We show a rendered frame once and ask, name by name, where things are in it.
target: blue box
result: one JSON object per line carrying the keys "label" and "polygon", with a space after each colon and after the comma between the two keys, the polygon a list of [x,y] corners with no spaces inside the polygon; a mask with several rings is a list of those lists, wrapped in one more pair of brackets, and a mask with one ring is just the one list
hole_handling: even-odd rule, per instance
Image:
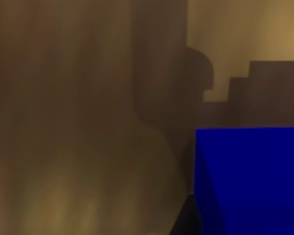
{"label": "blue box", "polygon": [[203,235],[294,235],[294,128],[198,129]]}

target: blue box top face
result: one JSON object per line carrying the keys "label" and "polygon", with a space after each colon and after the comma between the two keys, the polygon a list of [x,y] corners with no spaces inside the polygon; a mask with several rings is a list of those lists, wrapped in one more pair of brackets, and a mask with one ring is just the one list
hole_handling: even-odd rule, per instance
{"label": "blue box top face", "polygon": [[198,129],[194,194],[207,234],[294,229],[294,128]]}

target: blue block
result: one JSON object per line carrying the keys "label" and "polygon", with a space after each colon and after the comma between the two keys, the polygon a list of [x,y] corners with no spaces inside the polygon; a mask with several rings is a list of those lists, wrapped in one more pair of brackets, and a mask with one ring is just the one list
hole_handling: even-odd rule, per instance
{"label": "blue block", "polygon": [[198,129],[204,235],[294,235],[294,128]]}

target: black object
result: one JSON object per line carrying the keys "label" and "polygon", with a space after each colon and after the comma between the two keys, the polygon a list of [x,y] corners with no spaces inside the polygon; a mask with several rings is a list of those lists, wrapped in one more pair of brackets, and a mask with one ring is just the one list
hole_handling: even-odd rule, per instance
{"label": "black object", "polygon": [[194,198],[190,194],[170,232],[170,235],[201,235],[201,219]]}

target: blue box side face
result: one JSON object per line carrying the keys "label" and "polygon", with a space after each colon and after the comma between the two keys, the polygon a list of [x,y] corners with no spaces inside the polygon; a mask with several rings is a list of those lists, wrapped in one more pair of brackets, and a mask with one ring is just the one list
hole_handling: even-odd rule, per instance
{"label": "blue box side face", "polygon": [[194,194],[206,234],[294,229],[294,128],[197,130]]}

